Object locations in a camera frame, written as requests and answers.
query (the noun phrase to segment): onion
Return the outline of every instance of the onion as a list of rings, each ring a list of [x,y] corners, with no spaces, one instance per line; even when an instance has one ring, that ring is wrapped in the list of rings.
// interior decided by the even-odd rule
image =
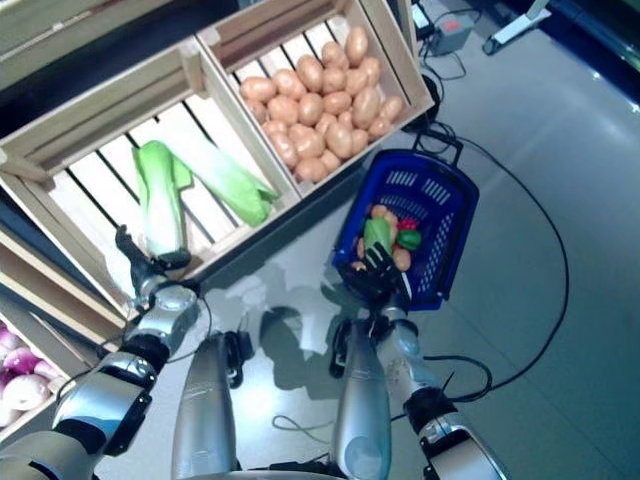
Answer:
[[[40,360],[33,369],[33,373],[37,373],[47,380],[53,380],[54,378],[58,378],[60,376],[58,371],[51,365],[49,365],[46,360]]]
[[[32,410],[49,398],[47,383],[40,375],[20,375],[7,384],[2,401],[15,410]]]
[[[40,359],[36,357],[27,347],[20,347],[10,352],[4,359],[2,366],[13,370],[18,375],[33,373]]]
[[[0,345],[9,350],[15,350],[20,346],[20,343],[20,337],[11,333],[6,326],[0,327]]]
[[[11,380],[16,377],[16,373],[11,370],[7,370],[6,368],[0,369],[0,399],[2,398],[2,392],[4,392],[4,387],[7,386]]]
[[[22,415],[21,411],[9,408],[2,400],[0,400],[0,428],[11,425],[20,415]]]

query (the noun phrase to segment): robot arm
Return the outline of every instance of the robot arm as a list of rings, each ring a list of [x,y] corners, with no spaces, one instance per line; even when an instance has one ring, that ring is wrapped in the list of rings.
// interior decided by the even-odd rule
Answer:
[[[425,480],[506,480],[506,471],[464,416],[446,397],[420,351],[417,327],[406,312],[387,305],[388,334],[378,345],[378,358],[389,394],[403,403],[409,423],[427,458]]]
[[[150,391],[198,318],[196,294],[168,280],[122,230],[136,293],[150,310],[117,352],[108,354],[63,398],[50,431],[27,435],[0,452],[0,478],[92,478],[103,456],[125,452],[151,404]]]

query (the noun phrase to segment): blue basket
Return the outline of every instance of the blue basket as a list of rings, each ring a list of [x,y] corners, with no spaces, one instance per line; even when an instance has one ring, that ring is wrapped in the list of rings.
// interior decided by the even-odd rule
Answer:
[[[356,260],[356,243],[371,208],[382,204],[398,218],[413,218],[422,233],[406,272],[412,310],[437,310],[449,298],[478,188],[452,165],[412,150],[385,150],[373,161],[334,249],[333,265]]]

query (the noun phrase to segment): gray floor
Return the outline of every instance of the gray floor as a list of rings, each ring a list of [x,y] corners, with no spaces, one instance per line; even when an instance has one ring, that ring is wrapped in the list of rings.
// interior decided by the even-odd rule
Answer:
[[[436,14],[441,8],[425,6]],[[640,478],[640,115],[539,31],[486,57],[480,45],[492,31],[483,21],[461,53],[469,74],[447,83],[441,118],[501,158],[547,206],[567,243],[571,297],[566,323],[538,366],[462,410],[513,478]],[[454,74],[448,62],[432,65]],[[389,146],[409,140],[398,134]],[[412,319],[425,352],[477,357],[500,379],[525,364],[550,330],[561,302],[561,257],[540,213],[504,174],[469,149],[461,168],[481,200],[451,300]],[[339,208],[229,288],[227,278],[216,279],[225,288],[207,295],[218,326],[235,328],[244,319],[262,344],[233,392],[245,467],[326,451],[299,432],[274,429],[271,419],[285,414],[310,426],[335,416],[339,385],[326,374],[327,334],[332,322],[357,311],[330,293],[337,281],[328,268],[332,239],[347,210]],[[282,322],[263,322],[278,315]],[[205,331],[202,318],[184,350]],[[165,369],[137,441],[100,465],[102,479],[169,478],[187,368],[183,361]],[[445,376],[449,369],[437,371]],[[477,372],[456,366],[451,393],[479,381]],[[329,439],[331,428],[316,433]],[[421,478],[424,461],[406,422],[393,425],[393,442],[391,478]]]

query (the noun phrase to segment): wooden slat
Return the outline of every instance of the wooden slat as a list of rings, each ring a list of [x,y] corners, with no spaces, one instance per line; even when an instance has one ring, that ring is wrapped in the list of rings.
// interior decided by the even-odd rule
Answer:
[[[286,55],[282,51],[281,47],[276,47],[269,53],[260,57],[260,62],[267,71],[267,75],[272,77],[280,69],[295,69],[295,65],[292,65],[287,59]]]
[[[49,259],[22,243],[11,233],[0,230],[0,244],[18,255],[22,260],[41,272],[52,282],[60,285],[60,287],[96,311],[99,315],[109,318],[113,323],[118,323],[121,320],[121,317],[112,308],[105,305],[101,299],[96,298],[94,295],[79,287],[73,279],[60,271]]]
[[[48,197],[86,235],[93,248],[100,252],[109,275],[109,283],[117,285],[129,297],[133,297],[135,294],[129,277],[129,260],[116,247],[115,226],[67,172],[58,173],[53,182],[55,187],[48,192]]]
[[[87,136],[87,122],[95,122],[97,128],[118,120],[123,111],[127,108],[135,109],[134,107],[140,103],[138,95],[177,72],[182,72],[182,61],[179,50],[172,47],[22,127],[0,140],[0,146],[7,148],[12,154],[31,159],[36,155],[36,151],[42,150],[54,140],[62,141],[67,135],[70,135],[68,145],[75,145],[78,139]],[[185,89],[188,88],[186,80],[184,85]],[[147,103],[159,93],[153,91],[150,97],[145,95],[141,103]],[[84,126],[81,134],[74,134],[80,126]],[[36,155],[36,158],[43,161],[50,156],[49,152],[39,157]]]
[[[14,155],[2,148],[0,148],[0,170],[36,182],[41,182],[47,178],[47,172],[42,167],[34,165],[24,157]]]
[[[234,73],[240,81],[249,77],[266,77],[265,71],[260,67],[258,62],[250,62],[244,67],[237,69]]]
[[[324,47],[326,43],[334,41],[327,25],[324,22],[321,22],[315,27],[307,30],[305,35],[307,40],[309,40],[313,51],[316,53],[316,56],[322,60],[322,47]]]
[[[2,173],[0,186],[124,317],[129,297],[115,287],[104,255],[42,186]]]
[[[219,148],[230,154],[239,164],[264,183],[270,185],[269,180],[245,146],[244,140],[231,127],[224,113],[213,100],[204,100],[194,96],[188,98],[186,102]]]
[[[216,24],[220,43],[215,50],[223,68],[242,67],[247,58],[263,55],[283,40],[336,13],[336,0],[261,2]]]
[[[29,312],[9,298],[0,298],[0,320],[13,327],[29,348],[54,366],[61,376],[69,378],[87,369],[86,360],[78,358],[66,345],[61,344]]]
[[[150,140],[162,140],[161,130],[157,128],[157,124],[153,119],[144,122],[143,124],[137,126],[136,128],[133,128],[130,131],[130,134],[131,134],[131,137],[138,143],[138,145],[143,145],[144,143]],[[200,182],[196,178],[194,178],[193,188],[183,190],[181,197],[184,202],[184,205],[189,209],[189,211],[192,211],[192,212],[193,212],[192,208],[195,208],[195,209],[205,208],[205,211],[209,209],[213,210],[215,208],[218,208],[218,206],[215,204],[215,202],[211,198],[211,195],[209,194],[209,192],[202,185],[202,182]],[[205,236],[203,231],[200,229],[200,227],[196,225],[194,222],[185,221],[185,228],[187,230],[186,233],[187,233],[187,239],[189,242],[189,251],[192,254],[196,254],[210,246],[211,242],[207,239],[207,237]],[[206,229],[205,231],[207,232],[207,234],[211,236],[211,238],[215,239],[215,236],[214,236],[215,232],[213,231],[214,230],[213,227],[211,230],[209,230],[207,229],[206,226],[203,225],[203,228]]]
[[[144,15],[171,0],[124,0],[53,33],[0,63],[0,90],[26,77],[105,33]]]
[[[118,225],[126,225],[133,238],[142,234],[139,205],[96,153],[87,155],[69,169]]]
[[[0,54],[50,29],[54,23],[94,8],[105,0],[9,0],[0,3]]]
[[[124,326],[101,317],[4,246],[0,258],[0,283],[92,342],[102,343]]]
[[[282,49],[287,53],[291,62],[296,65],[303,55],[315,55],[311,46],[302,35],[297,35],[282,44]]]

